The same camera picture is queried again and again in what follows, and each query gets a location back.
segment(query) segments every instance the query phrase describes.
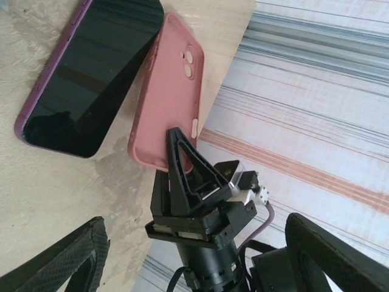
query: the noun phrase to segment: phone side button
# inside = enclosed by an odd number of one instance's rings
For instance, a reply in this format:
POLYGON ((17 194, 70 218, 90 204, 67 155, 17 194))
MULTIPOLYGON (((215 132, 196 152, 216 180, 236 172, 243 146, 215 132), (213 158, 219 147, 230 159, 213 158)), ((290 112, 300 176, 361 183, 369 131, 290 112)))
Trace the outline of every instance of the phone side button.
POLYGON ((148 68, 149 71, 153 70, 154 61, 155 61, 155 58, 154 58, 154 56, 152 56, 151 60, 150 60, 150 65, 149 65, 149 68, 148 68))
POLYGON ((155 57, 157 49, 158 49, 158 46, 154 46, 153 47, 153 57, 155 57))
POLYGON ((72 25, 74 25, 74 24, 77 22, 77 20, 80 18, 80 15, 81 15, 82 12, 83 12, 83 11, 80 10, 80 11, 77 13, 77 15, 73 18, 73 20, 72 20, 72 25))

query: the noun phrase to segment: black cable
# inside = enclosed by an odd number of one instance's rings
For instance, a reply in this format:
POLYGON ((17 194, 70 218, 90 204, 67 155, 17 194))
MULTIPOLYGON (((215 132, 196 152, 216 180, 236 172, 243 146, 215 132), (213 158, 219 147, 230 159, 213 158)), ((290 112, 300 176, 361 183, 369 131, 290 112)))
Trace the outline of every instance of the black cable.
POLYGON ((247 267, 246 267, 246 258, 245 258, 246 248, 254 249, 255 251, 258 251, 262 254, 264 254, 265 252, 274 251, 274 250, 276 250, 276 248, 274 248, 271 245, 267 245, 265 243, 258 242, 256 240, 250 240, 249 242, 245 243, 241 247, 241 249, 239 250, 239 258, 240 258, 241 263, 242 263, 244 275, 245 275, 246 279, 249 281, 250 292, 254 292, 255 286, 253 283, 253 279, 252 279, 252 277, 251 277, 251 275, 248 272, 247 267))
POLYGON ((178 283, 178 280, 181 277, 181 275, 184 272, 189 272, 189 271, 190 271, 190 268, 188 268, 187 266, 182 266, 181 268, 178 268, 174 272, 174 275, 172 276, 172 278, 170 279, 170 282, 169 282, 169 285, 168 285, 168 289, 166 290, 166 292, 173 292, 174 288, 176 287, 176 285, 178 283))

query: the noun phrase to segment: smartphone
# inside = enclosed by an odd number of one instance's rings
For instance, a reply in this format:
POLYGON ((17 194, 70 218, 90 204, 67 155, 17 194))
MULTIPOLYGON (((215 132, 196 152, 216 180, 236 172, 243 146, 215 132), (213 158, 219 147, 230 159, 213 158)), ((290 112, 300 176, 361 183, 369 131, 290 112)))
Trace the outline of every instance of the smartphone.
MULTIPOLYGON (((150 55, 128 154, 139 164, 168 172, 167 130, 179 127, 197 143, 204 51, 180 18, 167 13, 150 55)), ((181 159, 189 171, 190 161, 181 159)))
POLYGON ((81 0, 16 120, 16 135, 93 156, 163 21, 159 0, 81 0))

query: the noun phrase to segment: purple smartphone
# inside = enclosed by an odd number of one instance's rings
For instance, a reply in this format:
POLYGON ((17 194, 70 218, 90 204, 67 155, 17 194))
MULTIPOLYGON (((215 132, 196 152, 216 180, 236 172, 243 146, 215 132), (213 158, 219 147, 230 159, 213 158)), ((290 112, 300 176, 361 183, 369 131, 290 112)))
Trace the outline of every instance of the purple smartphone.
POLYGON ((15 123, 29 145, 100 148, 164 21, 159 0, 81 0, 15 123))

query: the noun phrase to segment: cylindrical black housing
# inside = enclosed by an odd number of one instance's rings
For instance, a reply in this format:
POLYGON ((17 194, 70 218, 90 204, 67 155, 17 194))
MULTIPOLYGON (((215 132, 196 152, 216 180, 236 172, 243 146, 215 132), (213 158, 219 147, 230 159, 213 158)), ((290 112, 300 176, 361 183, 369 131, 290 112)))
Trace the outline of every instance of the cylindrical black housing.
POLYGON ((286 248, 265 252, 252 258, 250 269, 259 292, 297 292, 286 248))
POLYGON ((193 291, 247 292, 241 262, 235 242, 232 240, 223 249, 200 248, 177 244, 184 266, 193 274, 184 274, 187 285, 193 291))

